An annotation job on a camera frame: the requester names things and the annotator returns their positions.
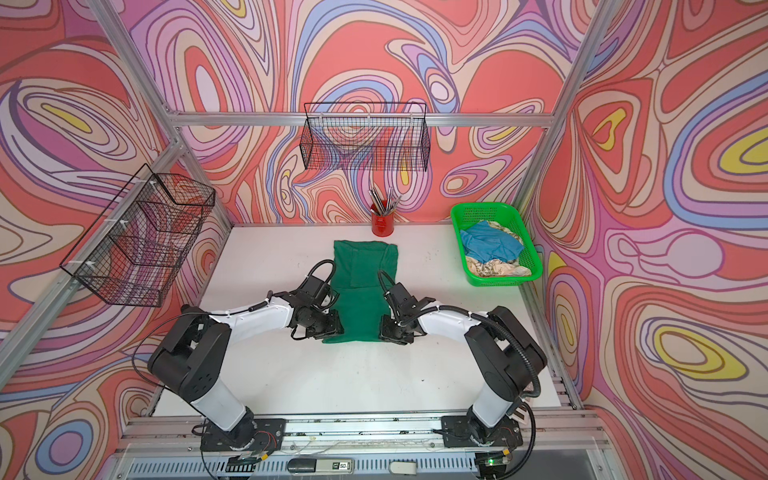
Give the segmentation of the green t shirt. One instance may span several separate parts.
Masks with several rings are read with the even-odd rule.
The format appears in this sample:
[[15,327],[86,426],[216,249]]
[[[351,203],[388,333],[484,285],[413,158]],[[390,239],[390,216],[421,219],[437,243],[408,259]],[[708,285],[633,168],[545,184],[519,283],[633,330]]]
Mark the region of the green t shirt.
[[344,332],[324,344],[379,342],[380,322],[390,315],[378,273],[397,273],[398,246],[379,241],[334,241],[336,273],[331,285],[339,293],[334,309]]

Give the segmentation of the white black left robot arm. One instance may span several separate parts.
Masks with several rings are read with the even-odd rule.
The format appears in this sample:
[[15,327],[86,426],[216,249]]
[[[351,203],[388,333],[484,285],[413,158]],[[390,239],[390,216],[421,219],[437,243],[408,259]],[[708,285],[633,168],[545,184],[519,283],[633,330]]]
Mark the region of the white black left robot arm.
[[331,286],[335,272],[335,262],[324,259],[296,289],[270,293],[235,310],[214,313],[184,306],[147,361],[149,373],[205,417],[214,439],[232,450],[252,447],[259,436],[254,414],[220,378],[228,348],[283,329],[294,341],[341,335],[344,328],[334,309],[340,294]]

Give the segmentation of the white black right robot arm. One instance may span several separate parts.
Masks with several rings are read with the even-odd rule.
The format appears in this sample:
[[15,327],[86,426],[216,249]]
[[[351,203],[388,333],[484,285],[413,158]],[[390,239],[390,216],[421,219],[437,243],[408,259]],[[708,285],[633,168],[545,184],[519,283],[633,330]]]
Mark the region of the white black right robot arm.
[[377,272],[390,312],[381,318],[379,339],[410,345],[422,336],[440,336],[469,348],[483,379],[464,415],[441,418],[436,433],[448,448],[490,447],[502,442],[522,444],[519,423],[512,414],[531,410],[528,401],[542,393],[539,375],[547,357],[518,318],[506,307],[471,312],[442,304],[432,297],[418,299],[385,271]]

